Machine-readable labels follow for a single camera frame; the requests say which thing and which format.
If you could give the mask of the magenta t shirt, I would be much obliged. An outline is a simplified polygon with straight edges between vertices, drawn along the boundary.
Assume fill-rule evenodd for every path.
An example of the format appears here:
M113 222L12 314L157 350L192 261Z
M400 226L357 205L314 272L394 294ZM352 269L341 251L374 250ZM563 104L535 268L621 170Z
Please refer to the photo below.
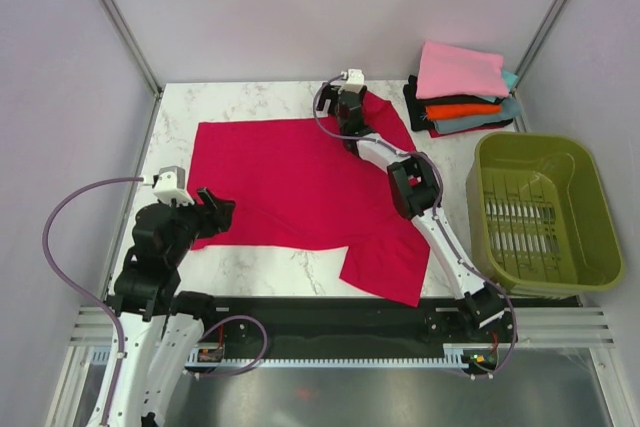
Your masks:
M199 124L188 191L235 202L213 245L303 250L344 247L341 280L416 306L430 247L396 211L386 173L333 138L333 117Z

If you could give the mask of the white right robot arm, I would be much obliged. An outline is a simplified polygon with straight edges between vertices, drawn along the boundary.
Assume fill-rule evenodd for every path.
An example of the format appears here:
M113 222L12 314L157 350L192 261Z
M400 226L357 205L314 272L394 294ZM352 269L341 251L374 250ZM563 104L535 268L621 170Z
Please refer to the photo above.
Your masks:
M423 152L405 151L385 140L366 122L366 93L364 85L338 86L331 79L315 94L312 113L334 117L338 131L323 131L387 174L397 213L424 237L446 276L460 312L460 333L469 340L481 340L504 316L506 295L473 265L451 228L442 206L442 178L434 162Z

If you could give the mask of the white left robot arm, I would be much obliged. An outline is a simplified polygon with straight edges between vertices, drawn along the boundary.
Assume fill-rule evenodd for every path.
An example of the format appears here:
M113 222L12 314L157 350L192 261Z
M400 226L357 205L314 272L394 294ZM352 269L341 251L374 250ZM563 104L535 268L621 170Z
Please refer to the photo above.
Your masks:
M135 216L133 245L107 300L119 324L92 426L163 425L197 340L218 332L212 297L177 291L178 267L196 240L229 230L236 204L207 188L197 193L197 201L156 202Z

